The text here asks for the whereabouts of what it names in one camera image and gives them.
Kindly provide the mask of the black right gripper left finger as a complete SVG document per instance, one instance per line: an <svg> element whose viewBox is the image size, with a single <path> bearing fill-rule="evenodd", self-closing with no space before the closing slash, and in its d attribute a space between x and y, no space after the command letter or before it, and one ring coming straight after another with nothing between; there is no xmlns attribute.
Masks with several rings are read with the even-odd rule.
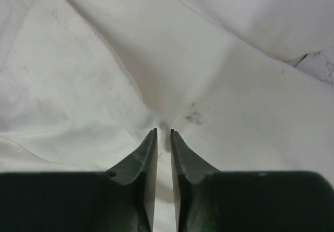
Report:
<svg viewBox="0 0 334 232"><path fill-rule="evenodd" d="M1 231L152 231L157 130L103 172L1 174Z"/></svg>

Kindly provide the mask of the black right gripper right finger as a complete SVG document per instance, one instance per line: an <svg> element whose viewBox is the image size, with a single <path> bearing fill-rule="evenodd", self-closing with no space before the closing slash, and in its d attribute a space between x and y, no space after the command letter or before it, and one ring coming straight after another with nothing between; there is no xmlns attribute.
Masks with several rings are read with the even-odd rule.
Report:
<svg viewBox="0 0 334 232"><path fill-rule="evenodd" d="M333 187L310 171L223 172L170 133L178 231L333 231Z"/></svg>

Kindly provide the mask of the white t shirt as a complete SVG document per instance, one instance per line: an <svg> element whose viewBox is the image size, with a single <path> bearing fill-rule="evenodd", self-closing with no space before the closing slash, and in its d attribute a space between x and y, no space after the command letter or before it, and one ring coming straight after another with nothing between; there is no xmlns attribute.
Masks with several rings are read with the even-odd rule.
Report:
<svg viewBox="0 0 334 232"><path fill-rule="evenodd" d="M169 130L220 170L333 182L333 0L1 0L1 171L106 170L159 130L155 231L176 231Z"/></svg>

